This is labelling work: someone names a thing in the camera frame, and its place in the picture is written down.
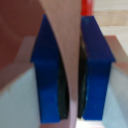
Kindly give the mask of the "blue grey gripper right finger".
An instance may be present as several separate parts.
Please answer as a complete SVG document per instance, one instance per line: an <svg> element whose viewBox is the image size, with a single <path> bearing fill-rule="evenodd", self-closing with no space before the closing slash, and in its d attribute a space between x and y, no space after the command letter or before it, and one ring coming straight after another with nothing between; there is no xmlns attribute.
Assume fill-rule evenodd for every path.
<svg viewBox="0 0 128 128"><path fill-rule="evenodd" d="M128 56L93 16L82 17L81 31L78 117L128 128Z"/></svg>

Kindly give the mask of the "blue grey gripper left finger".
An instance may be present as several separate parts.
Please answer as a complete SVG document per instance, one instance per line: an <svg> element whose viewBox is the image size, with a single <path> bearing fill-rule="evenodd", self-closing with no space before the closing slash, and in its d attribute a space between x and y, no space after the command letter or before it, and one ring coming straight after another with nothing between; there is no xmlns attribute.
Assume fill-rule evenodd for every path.
<svg viewBox="0 0 128 128"><path fill-rule="evenodd" d="M67 81L46 16L0 71L0 128L69 128Z"/></svg>

